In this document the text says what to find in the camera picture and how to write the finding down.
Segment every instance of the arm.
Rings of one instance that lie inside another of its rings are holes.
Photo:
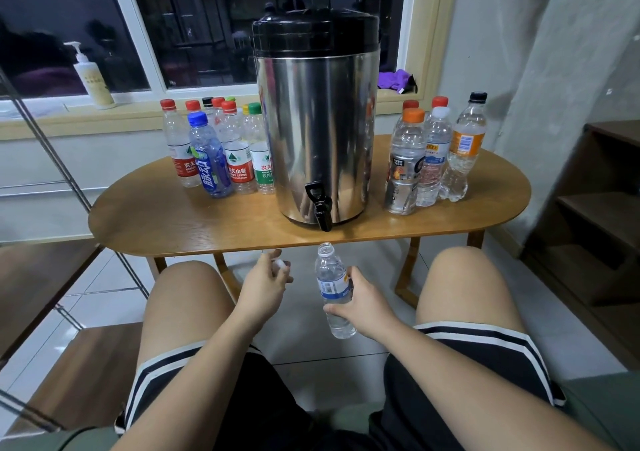
[[[610,450],[548,403],[402,323],[355,267],[351,278],[353,300],[324,310],[385,345],[467,451]]]
[[[264,253],[244,280],[238,303],[203,348],[180,370],[113,451],[186,451],[213,448],[244,355],[253,336],[275,314],[289,268],[273,276]]]

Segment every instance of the window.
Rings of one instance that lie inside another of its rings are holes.
[[[0,65],[24,97],[86,94],[68,41],[81,42],[110,91],[149,89],[115,0],[0,0]]]
[[[403,0],[136,0],[166,88],[255,83],[252,23],[267,11],[380,15],[381,68],[396,69]]]

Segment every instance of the black spigot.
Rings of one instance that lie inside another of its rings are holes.
[[[333,228],[333,221],[331,219],[331,209],[333,207],[333,201],[331,196],[328,196],[324,192],[324,184],[322,181],[312,181],[305,185],[307,190],[307,196],[314,204],[316,208],[316,219],[318,225],[323,232],[330,232]]]

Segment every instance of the blue bottle cap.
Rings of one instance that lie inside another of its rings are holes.
[[[193,112],[187,115],[187,120],[191,127],[202,127],[207,125],[207,114],[204,112]]]

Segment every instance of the table leg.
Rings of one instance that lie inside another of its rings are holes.
[[[160,273],[166,269],[166,259],[164,257],[148,257],[147,263],[152,276],[154,276],[154,281],[156,281]]]
[[[469,247],[477,247],[482,249],[482,242],[484,240],[484,229],[476,230],[475,232],[469,232],[467,235],[467,245]]]
[[[225,262],[225,253],[214,252],[213,258],[216,261],[216,265],[218,266],[218,270],[220,271],[222,280],[225,281],[225,284],[227,285],[229,294],[231,294],[233,300],[237,302],[238,297],[240,296],[240,289],[242,288],[242,285],[238,282],[236,276],[234,276],[233,271],[227,267],[227,263]]]
[[[417,308],[418,296],[416,296],[409,290],[409,284],[411,283],[411,273],[413,272],[415,260],[418,258],[419,250],[420,237],[411,237],[409,252],[406,254],[404,265],[402,266],[400,276],[398,277],[398,281],[396,282],[396,288],[394,289],[396,295],[404,302],[406,302],[409,306],[412,306],[412,308]]]

